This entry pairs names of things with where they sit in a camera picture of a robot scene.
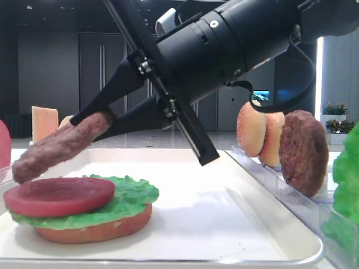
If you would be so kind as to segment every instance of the bottom bun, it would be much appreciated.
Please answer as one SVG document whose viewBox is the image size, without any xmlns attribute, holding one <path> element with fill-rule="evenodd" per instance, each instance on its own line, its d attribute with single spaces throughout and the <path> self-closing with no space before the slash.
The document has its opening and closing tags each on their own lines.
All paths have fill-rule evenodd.
<svg viewBox="0 0 359 269">
<path fill-rule="evenodd" d="M 55 243 L 79 244 L 102 242 L 138 232 L 148 223 L 151 215 L 152 204 L 148 204 L 145 211 L 136 216 L 125 217 L 95 226 L 67 230 L 52 230 L 47 228 L 35 228 L 35 230 L 42 238 Z"/>
</svg>

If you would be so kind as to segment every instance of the green leaf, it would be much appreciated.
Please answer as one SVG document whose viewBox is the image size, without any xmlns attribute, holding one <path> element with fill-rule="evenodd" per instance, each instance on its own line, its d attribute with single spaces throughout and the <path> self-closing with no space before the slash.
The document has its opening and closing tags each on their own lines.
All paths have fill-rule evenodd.
<svg viewBox="0 0 359 269">
<path fill-rule="evenodd" d="M 25 217 L 10 211 L 13 220 L 37 228 L 80 229 L 136 216 L 145 210 L 146 204 L 155 202 L 159 197 L 158 189 L 143 179 L 137 182 L 129 176 L 105 178 L 94 174 L 84 177 L 111 180 L 116 190 L 110 203 L 95 211 L 65 217 Z"/>
</svg>

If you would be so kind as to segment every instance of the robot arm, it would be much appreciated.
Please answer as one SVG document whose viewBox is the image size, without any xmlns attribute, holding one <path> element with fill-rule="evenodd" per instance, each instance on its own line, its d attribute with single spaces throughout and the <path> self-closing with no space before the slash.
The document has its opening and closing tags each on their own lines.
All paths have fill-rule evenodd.
<svg viewBox="0 0 359 269">
<path fill-rule="evenodd" d="M 150 79 L 157 95 L 120 115 L 106 137 L 163 129 L 176 122 L 201 165 L 218 157 L 191 104 L 298 43 L 345 35 L 359 26 L 359 0 L 230 0 L 205 15 L 168 27 L 157 41 L 132 1 L 104 0 L 132 53 L 88 107 L 88 115 L 137 90 Z M 164 18 L 174 20 L 173 11 Z M 250 86 L 241 86 L 252 90 Z M 308 91 L 287 102 L 300 101 Z M 258 107 L 261 112 L 285 106 Z"/>
</svg>

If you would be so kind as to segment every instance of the light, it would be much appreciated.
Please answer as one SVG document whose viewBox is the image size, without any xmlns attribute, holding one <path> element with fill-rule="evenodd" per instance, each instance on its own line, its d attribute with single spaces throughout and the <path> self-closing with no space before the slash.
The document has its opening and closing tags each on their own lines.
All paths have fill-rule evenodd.
<svg viewBox="0 0 359 269">
<path fill-rule="evenodd" d="M 316 51 L 316 83 L 315 83 L 315 109 L 314 117 L 316 120 L 320 120 L 321 113 L 321 86 L 323 79 L 323 47 L 324 39 L 318 38 L 317 51 Z"/>
</svg>

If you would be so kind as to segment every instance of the metal tray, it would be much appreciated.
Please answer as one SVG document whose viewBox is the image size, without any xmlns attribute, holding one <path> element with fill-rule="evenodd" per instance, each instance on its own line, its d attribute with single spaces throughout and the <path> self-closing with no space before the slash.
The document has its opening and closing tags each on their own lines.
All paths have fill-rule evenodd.
<svg viewBox="0 0 359 269">
<path fill-rule="evenodd" d="M 258 165 L 256 160 L 248 158 L 236 146 L 232 147 L 229 154 L 279 202 L 323 240 L 325 257 L 330 263 L 338 269 L 355 269 L 359 267 L 358 227 L 354 222 L 333 209 L 333 186 L 309 199 L 288 185 L 280 177 L 277 168 L 272 169 Z M 328 178 L 332 179 L 332 166 L 328 167 Z M 333 232 L 340 236 L 344 231 L 346 237 L 351 238 L 351 240 L 338 240 L 338 237 L 326 233 L 324 225 L 330 219 L 341 227 L 341 230 Z"/>
<path fill-rule="evenodd" d="M 201 167 L 191 150 L 85 150 L 41 178 L 144 178 L 160 190 L 149 224 L 125 238 L 60 245 L 15 224 L 0 200 L 0 268 L 316 268 L 324 258 L 321 239 L 227 153 L 219 153 Z M 0 194 L 15 185 L 0 185 Z"/>
</svg>

